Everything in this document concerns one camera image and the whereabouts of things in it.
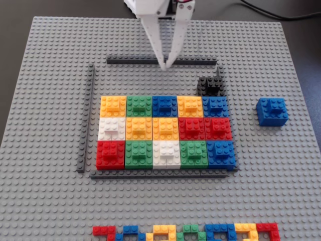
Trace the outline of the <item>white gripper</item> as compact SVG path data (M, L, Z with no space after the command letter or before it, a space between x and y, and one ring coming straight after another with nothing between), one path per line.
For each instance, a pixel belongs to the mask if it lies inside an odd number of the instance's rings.
M137 18L141 19L161 70L170 68L182 50L195 1L177 1L177 10L175 0L124 0L124 3ZM158 18L172 18L175 14L172 48L165 64Z

